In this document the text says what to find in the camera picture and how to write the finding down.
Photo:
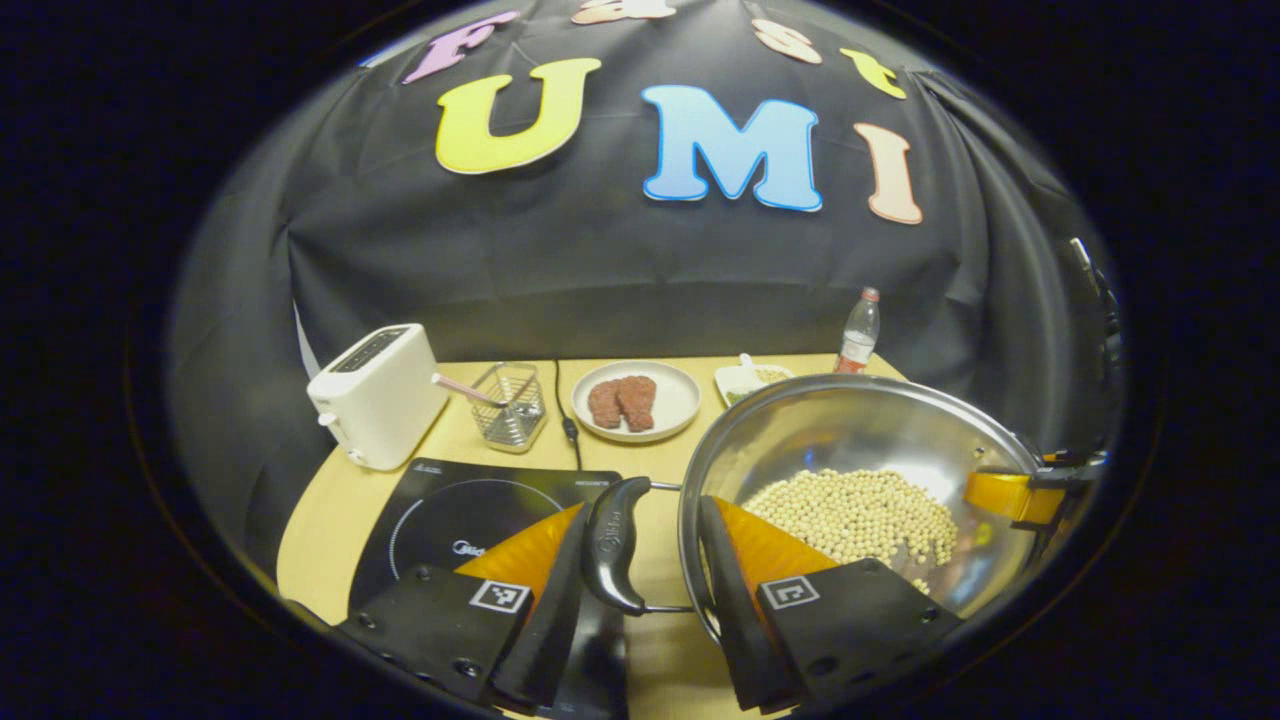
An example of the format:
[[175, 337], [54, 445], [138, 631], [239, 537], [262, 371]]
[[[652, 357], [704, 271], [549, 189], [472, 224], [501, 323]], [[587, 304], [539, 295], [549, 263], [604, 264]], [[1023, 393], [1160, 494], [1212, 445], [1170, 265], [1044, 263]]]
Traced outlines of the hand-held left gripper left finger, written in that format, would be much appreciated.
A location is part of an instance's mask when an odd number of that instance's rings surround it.
[[419, 564], [338, 630], [458, 700], [521, 712], [550, 706], [579, 623], [590, 509], [572, 505], [457, 569]]

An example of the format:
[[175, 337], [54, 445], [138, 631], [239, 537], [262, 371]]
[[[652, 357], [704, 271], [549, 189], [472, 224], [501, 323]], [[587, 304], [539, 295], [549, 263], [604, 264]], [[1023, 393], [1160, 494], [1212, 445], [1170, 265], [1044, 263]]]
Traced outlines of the black induction cooktop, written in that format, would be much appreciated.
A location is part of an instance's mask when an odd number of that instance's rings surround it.
[[[349, 614], [419, 564], [457, 569], [544, 518], [590, 503], [617, 471], [493, 468], [417, 457], [366, 543]], [[554, 720], [628, 720], [623, 616], [584, 587], [556, 700], [531, 712]]]

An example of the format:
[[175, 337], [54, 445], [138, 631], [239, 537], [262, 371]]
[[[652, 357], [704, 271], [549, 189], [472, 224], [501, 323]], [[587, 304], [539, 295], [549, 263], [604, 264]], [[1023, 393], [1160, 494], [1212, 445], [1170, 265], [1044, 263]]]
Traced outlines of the steel pot with black handles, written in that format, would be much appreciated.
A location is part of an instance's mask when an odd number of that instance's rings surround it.
[[701, 625], [719, 642], [721, 620], [696, 548], [701, 496], [744, 503], [803, 471], [896, 471], [955, 519], [993, 521], [993, 512], [963, 500], [968, 477], [1044, 466], [1029, 442], [942, 391], [888, 377], [824, 374], [750, 395], [722, 413], [694, 448], [678, 452], [672, 468], [653, 460], [645, 471], [654, 487], [681, 495], [685, 584]]

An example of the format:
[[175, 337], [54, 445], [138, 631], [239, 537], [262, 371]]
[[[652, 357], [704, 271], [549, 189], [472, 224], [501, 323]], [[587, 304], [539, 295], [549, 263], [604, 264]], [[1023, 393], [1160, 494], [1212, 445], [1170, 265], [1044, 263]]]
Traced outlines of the clear plastic water bottle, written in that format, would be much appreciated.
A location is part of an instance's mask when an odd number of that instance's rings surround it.
[[865, 287], [847, 315], [833, 372], [863, 373], [870, 361], [881, 333], [881, 292]]

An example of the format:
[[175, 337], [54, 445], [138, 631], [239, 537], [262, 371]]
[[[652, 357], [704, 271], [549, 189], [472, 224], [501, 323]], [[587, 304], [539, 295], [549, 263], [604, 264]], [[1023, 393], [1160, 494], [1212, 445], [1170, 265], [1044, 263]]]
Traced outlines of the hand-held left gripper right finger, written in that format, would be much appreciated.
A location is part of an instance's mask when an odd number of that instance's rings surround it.
[[764, 714], [869, 696], [960, 625], [876, 559], [840, 564], [716, 496], [698, 534], [739, 706]]

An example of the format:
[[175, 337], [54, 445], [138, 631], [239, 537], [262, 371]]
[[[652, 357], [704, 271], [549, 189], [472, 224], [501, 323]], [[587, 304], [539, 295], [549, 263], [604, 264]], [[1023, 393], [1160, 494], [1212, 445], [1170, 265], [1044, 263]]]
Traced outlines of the white toaster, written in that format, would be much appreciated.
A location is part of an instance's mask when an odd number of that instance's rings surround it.
[[448, 402], [435, 373], [421, 324], [387, 325], [321, 369], [306, 392], [348, 460], [390, 471], [412, 457]]

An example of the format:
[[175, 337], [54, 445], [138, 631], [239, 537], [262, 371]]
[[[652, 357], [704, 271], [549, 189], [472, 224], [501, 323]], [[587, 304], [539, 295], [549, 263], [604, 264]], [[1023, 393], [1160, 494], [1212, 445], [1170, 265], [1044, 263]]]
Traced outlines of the pile of yellow soybeans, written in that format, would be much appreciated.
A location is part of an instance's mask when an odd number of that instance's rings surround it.
[[835, 561], [879, 560], [925, 594], [959, 533], [951, 511], [896, 470], [801, 470], [755, 492], [745, 509]]

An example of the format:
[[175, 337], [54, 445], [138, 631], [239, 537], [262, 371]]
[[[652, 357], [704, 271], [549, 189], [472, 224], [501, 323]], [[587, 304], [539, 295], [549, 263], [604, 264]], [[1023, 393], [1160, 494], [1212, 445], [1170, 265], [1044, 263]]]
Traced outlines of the pink striped straw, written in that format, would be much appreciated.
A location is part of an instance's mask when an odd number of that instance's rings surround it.
[[485, 392], [481, 392], [479, 388], [475, 388], [472, 386], [467, 386], [467, 384], [461, 383], [458, 380], [451, 379], [449, 377], [445, 377], [445, 375], [440, 374], [439, 372], [431, 374], [431, 383], [435, 384], [435, 386], [440, 386], [440, 387], [448, 389], [449, 392], [453, 392], [453, 393], [457, 393], [457, 395], [462, 395], [468, 401], [472, 401], [475, 404], [480, 404], [481, 406], [502, 409], [502, 407], [507, 407], [509, 405], [509, 402], [507, 400], [493, 398], [489, 395], [486, 395]]

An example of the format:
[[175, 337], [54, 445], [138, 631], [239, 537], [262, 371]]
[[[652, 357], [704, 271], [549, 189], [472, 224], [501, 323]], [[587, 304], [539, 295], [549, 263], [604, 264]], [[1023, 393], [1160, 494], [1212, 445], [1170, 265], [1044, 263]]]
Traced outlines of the white divided dish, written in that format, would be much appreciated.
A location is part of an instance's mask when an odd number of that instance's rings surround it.
[[723, 400], [724, 392], [740, 389], [740, 391], [751, 391], [751, 393], [755, 393], [756, 391], [767, 387], [755, 378], [755, 374], [753, 372], [755, 366], [785, 368], [795, 377], [795, 373], [787, 369], [786, 366], [769, 363], [758, 363], [751, 355], [740, 354], [737, 357], [737, 363], [735, 365], [721, 366], [714, 372], [716, 388], [723, 402], [724, 402]]

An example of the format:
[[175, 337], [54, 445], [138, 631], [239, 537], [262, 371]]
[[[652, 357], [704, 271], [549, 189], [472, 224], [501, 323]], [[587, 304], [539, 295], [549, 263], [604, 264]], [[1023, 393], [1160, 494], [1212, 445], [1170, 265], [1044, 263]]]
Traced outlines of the round white plate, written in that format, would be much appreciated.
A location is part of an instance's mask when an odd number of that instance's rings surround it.
[[[643, 375], [655, 382], [655, 401], [652, 405], [653, 428], [631, 430], [625, 419], [617, 428], [598, 425], [589, 406], [591, 388], [607, 380], [631, 375]], [[701, 389], [686, 372], [669, 364], [621, 360], [588, 372], [573, 387], [570, 401], [579, 423], [591, 433], [621, 443], [645, 445], [668, 439], [689, 427], [701, 406]]]

